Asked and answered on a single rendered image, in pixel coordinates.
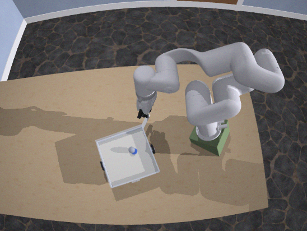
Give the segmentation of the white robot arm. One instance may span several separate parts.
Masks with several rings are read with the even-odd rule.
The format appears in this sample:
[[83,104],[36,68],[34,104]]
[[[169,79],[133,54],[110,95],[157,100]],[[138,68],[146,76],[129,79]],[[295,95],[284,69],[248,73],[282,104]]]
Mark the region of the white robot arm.
[[[236,116],[241,110],[240,95],[254,89],[265,93],[280,91],[285,79],[272,54],[266,48],[253,55],[243,42],[232,43],[206,52],[178,48],[161,54],[155,60],[155,70],[139,66],[133,74],[138,102],[151,100],[156,91],[172,94],[179,90],[177,63],[193,61],[200,65],[209,77],[232,71],[216,78],[209,87],[200,80],[191,81],[185,89],[188,122],[196,126],[197,136],[204,141],[216,139],[223,120]],[[154,91],[155,90],[155,91]]]

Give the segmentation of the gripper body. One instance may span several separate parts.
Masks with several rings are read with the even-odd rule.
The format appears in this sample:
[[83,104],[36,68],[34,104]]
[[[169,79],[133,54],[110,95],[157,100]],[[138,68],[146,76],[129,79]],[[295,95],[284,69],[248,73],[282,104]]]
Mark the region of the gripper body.
[[151,100],[141,101],[140,103],[138,102],[138,97],[137,97],[137,110],[139,111],[139,109],[142,109],[144,114],[146,115],[149,114],[156,98],[157,98],[157,91],[155,96]]

